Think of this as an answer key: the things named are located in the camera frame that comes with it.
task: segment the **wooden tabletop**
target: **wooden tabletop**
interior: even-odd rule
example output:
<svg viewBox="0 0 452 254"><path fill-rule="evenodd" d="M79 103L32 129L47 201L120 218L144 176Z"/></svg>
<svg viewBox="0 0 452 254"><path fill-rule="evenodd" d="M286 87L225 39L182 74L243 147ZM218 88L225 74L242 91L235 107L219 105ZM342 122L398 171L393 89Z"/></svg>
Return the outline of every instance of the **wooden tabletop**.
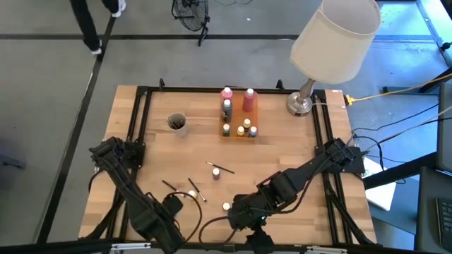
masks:
<svg viewBox="0 0 452 254"><path fill-rule="evenodd" d="M129 126L136 86L117 88L105 137L125 139ZM343 94L337 90L326 91L328 110L335 138L347 140L350 124ZM161 180L166 180L181 191L193 189L190 177L205 195L202 202L203 221L225 216L224 202L232 203L236 194L256 192L256 184L278 170L299 167L314 157L316 136L312 115L294 117L285 108L287 95L258 95L259 137L256 142L222 139L218 135L219 94L207 92L153 92L148 124L145 132L146 151L143 167L138 172L137 183L144 193L150 191L158 200L169 192ZM141 103L137 123L141 120ZM186 115L189 133L179 138L167 125L167 117L180 112ZM323 139L326 141L323 128ZM236 174L221 172L219 181L211 175L212 167L205 161L231 169ZM363 183L352 174L341 174L347 210L366 236L376 241ZM106 172L93 182L79 235L88 235L111 207L114 184ZM193 200L181 198L184 207L176 216L181 233L188 236L198 221L198 209ZM339 239L343 242L343 228L336 211ZM116 234L120 219L117 220ZM328 223L325 195L321 176L314 178L300 207L291 214L277 214L267 218L263 230L275 244L329 245L331 233ZM223 242L232 230L228 221L215 222L206 227L203 241ZM250 230L237 232L232 243L245 243ZM190 242L198 242L198 234ZM129 225L127 240L143 240Z"/></svg>

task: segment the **cup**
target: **cup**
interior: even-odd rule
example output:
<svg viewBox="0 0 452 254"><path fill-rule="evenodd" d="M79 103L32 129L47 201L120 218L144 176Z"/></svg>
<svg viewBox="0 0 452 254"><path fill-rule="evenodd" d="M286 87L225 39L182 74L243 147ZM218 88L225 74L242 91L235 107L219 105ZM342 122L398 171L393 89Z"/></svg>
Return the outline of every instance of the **cup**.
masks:
<svg viewBox="0 0 452 254"><path fill-rule="evenodd" d="M179 137L185 137L189 132L186 126L186 118L183 114L174 113L168 117L169 128Z"/></svg>

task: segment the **shoe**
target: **shoe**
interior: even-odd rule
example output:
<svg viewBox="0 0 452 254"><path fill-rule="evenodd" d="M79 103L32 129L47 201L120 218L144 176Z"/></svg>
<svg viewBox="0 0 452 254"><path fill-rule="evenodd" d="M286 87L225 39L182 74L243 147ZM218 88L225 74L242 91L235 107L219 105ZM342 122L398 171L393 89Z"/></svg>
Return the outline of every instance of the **shoe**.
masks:
<svg viewBox="0 0 452 254"><path fill-rule="evenodd" d="M91 50L91 54L97 56L100 55L102 53L102 41L99 40L99 48L96 50Z"/></svg>
<svg viewBox="0 0 452 254"><path fill-rule="evenodd" d="M112 13L112 17L113 18L121 17L121 12L124 11L126 9L126 6L127 6L126 0L118 0L118 4L119 4L118 12Z"/></svg>

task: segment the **concrete floor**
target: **concrete floor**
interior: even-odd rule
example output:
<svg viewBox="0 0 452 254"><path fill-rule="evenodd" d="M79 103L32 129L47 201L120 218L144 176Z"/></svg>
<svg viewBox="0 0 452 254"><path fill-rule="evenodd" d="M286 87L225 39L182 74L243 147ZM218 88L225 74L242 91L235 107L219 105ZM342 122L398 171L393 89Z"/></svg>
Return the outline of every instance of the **concrete floor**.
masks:
<svg viewBox="0 0 452 254"><path fill-rule="evenodd" d="M210 1L211 34L295 35L306 25L320 0L253 1L223 6ZM108 12L89 0L97 31L103 33ZM429 35L414 3L380 1L379 35ZM69 3L59 0L4 0L0 34L79 34ZM113 35L192 34L170 15L170 2L130 0L116 20ZM297 88L307 77L290 62L292 41L111 40L102 63L88 114L61 198L50 241L74 240L82 220L87 184L93 173L88 148L103 137L117 85L274 87L282 79ZM32 243L52 189L62 151L69 138L94 58L80 40L0 40L0 153L27 162L17 170L0 169L0 246ZM372 44L357 77L337 86L353 97L378 94L385 85L423 83L446 68L433 42L378 41ZM437 103L435 97L381 97L348 107L353 128L375 128ZM434 115L425 115L378 133L377 140ZM368 147L367 140L358 140ZM386 157L407 161L436 149L436 126L423 126L383 145ZM385 161L387 167L397 165ZM413 235L374 221L379 243L412 248Z"/></svg>

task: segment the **fan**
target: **fan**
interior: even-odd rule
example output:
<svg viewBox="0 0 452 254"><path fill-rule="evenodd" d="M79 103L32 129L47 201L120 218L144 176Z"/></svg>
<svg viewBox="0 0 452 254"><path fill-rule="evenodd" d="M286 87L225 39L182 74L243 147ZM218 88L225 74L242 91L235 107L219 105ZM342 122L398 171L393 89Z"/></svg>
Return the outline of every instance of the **fan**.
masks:
<svg viewBox="0 0 452 254"><path fill-rule="evenodd" d="M172 2L172 16L175 19L179 19L186 29L194 32L202 29L198 46L201 46L209 31L207 28L207 22L210 21L208 12L208 0L173 0Z"/></svg>

